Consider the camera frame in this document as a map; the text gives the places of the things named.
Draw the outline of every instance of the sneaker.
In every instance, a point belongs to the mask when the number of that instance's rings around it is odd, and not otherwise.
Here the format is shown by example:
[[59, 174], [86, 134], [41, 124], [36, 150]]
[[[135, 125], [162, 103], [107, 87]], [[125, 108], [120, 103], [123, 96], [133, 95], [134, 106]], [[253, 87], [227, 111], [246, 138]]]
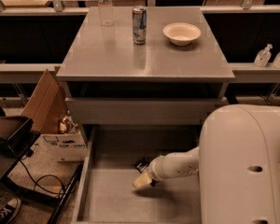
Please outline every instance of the sneaker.
[[21, 208], [21, 200], [18, 198], [11, 199], [0, 210], [0, 224], [11, 223], [19, 213]]

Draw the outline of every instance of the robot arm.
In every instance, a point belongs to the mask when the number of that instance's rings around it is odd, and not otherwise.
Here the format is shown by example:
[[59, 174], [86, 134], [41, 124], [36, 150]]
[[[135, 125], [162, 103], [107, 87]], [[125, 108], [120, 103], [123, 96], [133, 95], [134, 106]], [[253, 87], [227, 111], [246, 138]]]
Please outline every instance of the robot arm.
[[199, 164], [203, 224], [279, 224], [278, 162], [280, 107], [226, 105], [203, 124], [199, 148], [156, 158], [134, 185], [191, 175]]
[[155, 181], [167, 178], [194, 175], [198, 172], [199, 148], [185, 153], [170, 153], [159, 156], [148, 166], [148, 173]]

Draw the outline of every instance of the aluminum can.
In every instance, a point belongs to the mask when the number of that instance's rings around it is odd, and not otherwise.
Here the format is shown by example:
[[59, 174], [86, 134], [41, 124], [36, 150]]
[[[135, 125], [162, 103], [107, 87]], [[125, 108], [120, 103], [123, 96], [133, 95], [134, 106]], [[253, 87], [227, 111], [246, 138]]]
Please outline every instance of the aluminum can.
[[145, 44], [147, 40], [147, 10], [145, 7], [133, 7], [133, 42]]

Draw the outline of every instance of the cardboard flap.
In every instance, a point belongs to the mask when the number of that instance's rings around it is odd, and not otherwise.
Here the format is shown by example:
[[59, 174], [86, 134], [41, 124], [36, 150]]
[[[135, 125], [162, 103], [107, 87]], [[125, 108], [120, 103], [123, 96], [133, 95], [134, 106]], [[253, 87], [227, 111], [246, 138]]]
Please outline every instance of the cardboard flap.
[[33, 130], [41, 133], [58, 133], [59, 122], [66, 112], [63, 88], [46, 70], [22, 114], [34, 121]]

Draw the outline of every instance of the white bowl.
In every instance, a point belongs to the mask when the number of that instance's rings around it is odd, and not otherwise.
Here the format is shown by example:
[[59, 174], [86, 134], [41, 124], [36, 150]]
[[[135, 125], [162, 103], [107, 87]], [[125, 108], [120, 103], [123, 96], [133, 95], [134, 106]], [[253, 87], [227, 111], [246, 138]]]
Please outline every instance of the white bowl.
[[177, 46], [186, 46], [201, 35], [198, 27], [184, 22], [165, 26], [163, 33]]

